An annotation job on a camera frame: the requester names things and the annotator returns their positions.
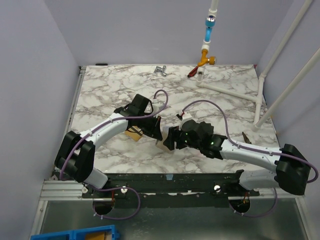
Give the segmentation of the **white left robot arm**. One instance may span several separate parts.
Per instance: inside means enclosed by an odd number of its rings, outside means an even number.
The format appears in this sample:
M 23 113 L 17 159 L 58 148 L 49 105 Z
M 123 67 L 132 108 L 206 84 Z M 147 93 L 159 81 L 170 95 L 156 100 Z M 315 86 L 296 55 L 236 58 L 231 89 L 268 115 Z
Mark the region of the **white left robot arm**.
M 94 167 L 96 150 L 111 138 L 131 127 L 138 127 L 148 137 L 161 141 L 161 117 L 159 113 L 167 105 L 157 105 L 152 100 L 136 94 L 132 102 L 119 107 L 102 123 L 81 133 L 69 131 L 58 150 L 55 166 L 60 169 L 59 178 L 66 176 L 78 183 L 93 186 L 93 191 L 101 198 L 111 191 L 108 177 Z

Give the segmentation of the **red handled tool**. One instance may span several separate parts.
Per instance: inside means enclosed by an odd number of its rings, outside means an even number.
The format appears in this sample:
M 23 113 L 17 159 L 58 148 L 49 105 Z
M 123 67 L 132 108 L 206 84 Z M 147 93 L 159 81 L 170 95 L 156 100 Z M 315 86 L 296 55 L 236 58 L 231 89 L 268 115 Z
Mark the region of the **red handled tool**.
M 189 73 L 188 73 L 188 75 L 187 75 L 187 77 L 188 78 L 192 78 L 192 77 L 194 77 L 196 74 L 197 74 L 197 72 L 198 72 L 198 66 L 196 66 L 194 69 L 192 69 Z

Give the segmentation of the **white PVC pipe frame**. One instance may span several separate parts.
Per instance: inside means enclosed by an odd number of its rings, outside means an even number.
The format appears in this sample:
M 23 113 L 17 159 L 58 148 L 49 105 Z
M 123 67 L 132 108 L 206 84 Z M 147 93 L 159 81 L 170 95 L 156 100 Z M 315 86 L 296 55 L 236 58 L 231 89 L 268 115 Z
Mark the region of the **white PVC pipe frame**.
M 283 19 L 287 26 L 279 27 L 282 33 L 278 39 L 278 45 L 266 50 L 269 53 L 268 60 L 262 63 L 262 69 L 258 70 L 257 76 L 250 77 L 249 72 L 253 70 L 253 67 L 246 65 L 214 67 L 206 64 L 198 67 L 195 80 L 196 87 L 213 91 L 216 97 L 225 97 L 226 103 L 231 105 L 231 108 L 226 112 L 226 116 L 233 134 L 237 134 L 241 130 L 259 131 L 264 123 L 271 126 L 272 114 L 320 60 L 320 52 L 317 50 L 304 66 L 292 76 L 292 81 L 275 102 L 271 106 L 266 105 L 264 90 L 271 80 L 271 71 L 280 63 L 280 57 L 292 42 L 294 34 L 315 3 L 314 0 L 292 1 L 293 5 Z M 210 42 L 203 40 L 202 49 L 208 50 L 207 56 L 209 57 Z

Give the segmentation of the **aluminium extrusion frame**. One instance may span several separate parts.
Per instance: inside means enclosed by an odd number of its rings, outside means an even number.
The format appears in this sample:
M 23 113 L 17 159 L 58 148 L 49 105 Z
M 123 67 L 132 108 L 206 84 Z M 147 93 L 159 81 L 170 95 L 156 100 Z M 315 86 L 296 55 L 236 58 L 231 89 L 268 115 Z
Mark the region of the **aluminium extrusion frame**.
M 71 107 L 69 110 L 64 133 L 67 133 L 71 129 L 73 118 L 75 116 L 75 109 L 78 103 L 82 83 L 85 76 L 85 72 L 86 72 L 86 67 L 80 66 L 79 76 L 76 82 L 76 87 L 73 94 L 73 99 L 71 102 Z M 31 236 L 38 235 L 41 232 L 42 226 L 45 222 L 45 216 L 49 206 L 49 202 L 77 201 L 77 200 L 80 201 L 82 199 L 81 188 L 82 187 L 79 183 L 71 180 L 60 181 L 60 179 L 55 175 L 50 177 L 49 180 L 45 180 L 42 184 L 40 198 L 38 201 L 36 214 L 34 217 L 30 235 Z

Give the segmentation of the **gold card stack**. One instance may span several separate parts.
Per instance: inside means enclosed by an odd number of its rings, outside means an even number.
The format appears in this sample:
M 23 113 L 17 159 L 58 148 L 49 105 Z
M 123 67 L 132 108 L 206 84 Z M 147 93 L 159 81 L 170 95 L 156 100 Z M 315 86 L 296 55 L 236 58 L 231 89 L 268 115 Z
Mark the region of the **gold card stack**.
M 143 132 L 137 126 L 132 126 L 128 128 L 124 134 L 130 138 L 132 138 L 135 142 L 138 142 L 143 137 Z

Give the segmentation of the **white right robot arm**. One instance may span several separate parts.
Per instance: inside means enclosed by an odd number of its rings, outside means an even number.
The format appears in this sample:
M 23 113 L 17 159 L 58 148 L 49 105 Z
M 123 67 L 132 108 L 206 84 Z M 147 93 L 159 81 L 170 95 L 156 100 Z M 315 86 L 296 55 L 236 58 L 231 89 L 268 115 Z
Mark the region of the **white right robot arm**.
M 215 134 L 204 121 L 187 120 L 180 126 L 164 127 L 163 145 L 170 151 L 186 147 L 198 150 L 210 159 L 233 160 L 260 167 L 243 172 L 230 183 L 230 191 L 241 196 L 254 188 L 281 188 L 289 194 L 305 193 L 311 167 L 300 151 L 291 144 L 282 148 L 261 147 Z

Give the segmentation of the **blue plastic bin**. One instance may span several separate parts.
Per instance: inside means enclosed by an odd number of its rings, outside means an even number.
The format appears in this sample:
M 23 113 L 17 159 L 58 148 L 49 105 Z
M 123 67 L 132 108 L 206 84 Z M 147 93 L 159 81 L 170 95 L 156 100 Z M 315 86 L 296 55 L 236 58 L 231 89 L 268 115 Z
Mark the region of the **blue plastic bin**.
M 120 234 L 115 225 L 106 225 L 100 227 L 37 234 L 32 235 L 30 240 L 85 240 L 85 237 L 89 234 L 100 233 L 111 234 L 111 240 L 118 240 L 120 238 Z

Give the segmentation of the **brass faucet tap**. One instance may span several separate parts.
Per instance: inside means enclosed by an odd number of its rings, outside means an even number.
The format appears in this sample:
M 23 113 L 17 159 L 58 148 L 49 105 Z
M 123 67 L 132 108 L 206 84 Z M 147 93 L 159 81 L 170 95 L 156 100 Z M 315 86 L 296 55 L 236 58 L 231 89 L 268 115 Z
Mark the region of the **brass faucet tap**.
M 202 67 L 206 64 L 209 64 L 209 65 L 216 64 L 217 58 L 215 56 L 207 56 L 208 52 L 209 51 L 205 48 L 201 50 L 201 58 L 200 58 L 200 61 L 197 63 L 198 67 Z

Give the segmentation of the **blue pipe valve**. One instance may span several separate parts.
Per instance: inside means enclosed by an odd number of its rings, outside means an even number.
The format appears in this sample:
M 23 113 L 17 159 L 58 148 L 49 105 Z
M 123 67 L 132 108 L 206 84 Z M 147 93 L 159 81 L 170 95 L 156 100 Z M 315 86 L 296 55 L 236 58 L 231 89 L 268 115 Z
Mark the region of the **blue pipe valve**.
M 215 26 L 215 23 L 216 23 L 216 17 L 214 15 L 208 15 L 205 18 L 205 28 L 206 28 L 205 37 L 204 37 L 205 42 L 210 42 L 212 30 L 213 30 L 213 27 Z

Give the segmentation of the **beige card holder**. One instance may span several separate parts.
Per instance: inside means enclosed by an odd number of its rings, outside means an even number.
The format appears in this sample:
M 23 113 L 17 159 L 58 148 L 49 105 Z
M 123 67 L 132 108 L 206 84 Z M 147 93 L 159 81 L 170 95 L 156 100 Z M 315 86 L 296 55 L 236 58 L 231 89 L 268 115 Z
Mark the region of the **beige card holder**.
M 168 134 L 174 134 L 174 127 L 173 126 L 164 126 L 161 130 L 161 133 L 162 133 L 162 140 L 156 141 L 156 147 L 159 149 L 162 149 L 163 151 L 166 151 L 166 152 L 173 151 L 173 150 L 168 150 L 168 148 L 164 146 L 164 141 L 168 137 Z

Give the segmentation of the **silver metal clamp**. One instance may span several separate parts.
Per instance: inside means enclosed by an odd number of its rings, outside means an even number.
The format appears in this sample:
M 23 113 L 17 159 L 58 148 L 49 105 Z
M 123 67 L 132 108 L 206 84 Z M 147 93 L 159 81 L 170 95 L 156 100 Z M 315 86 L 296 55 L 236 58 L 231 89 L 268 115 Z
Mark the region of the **silver metal clamp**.
M 167 76 L 166 69 L 167 69 L 166 65 L 156 66 L 153 73 L 154 74 L 160 73 L 163 77 L 166 77 Z

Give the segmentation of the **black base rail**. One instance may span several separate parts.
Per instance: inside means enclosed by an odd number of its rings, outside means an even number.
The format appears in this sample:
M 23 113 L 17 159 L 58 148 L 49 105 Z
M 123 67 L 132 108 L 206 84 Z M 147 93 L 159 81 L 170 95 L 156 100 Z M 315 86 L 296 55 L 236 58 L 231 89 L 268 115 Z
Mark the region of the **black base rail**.
M 82 197 L 119 209 L 227 208 L 229 197 L 259 196 L 240 185 L 242 173 L 111 173 L 102 190 L 88 187 Z

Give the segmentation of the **yellow handled pliers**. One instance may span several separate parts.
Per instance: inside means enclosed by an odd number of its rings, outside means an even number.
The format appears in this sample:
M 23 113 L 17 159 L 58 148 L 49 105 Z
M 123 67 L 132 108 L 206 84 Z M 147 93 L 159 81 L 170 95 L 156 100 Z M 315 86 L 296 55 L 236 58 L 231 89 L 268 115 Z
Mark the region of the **yellow handled pliers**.
M 245 143 L 252 144 L 252 142 L 250 141 L 250 139 L 248 138 L 245 132 L 242 132 L 242 137 Z

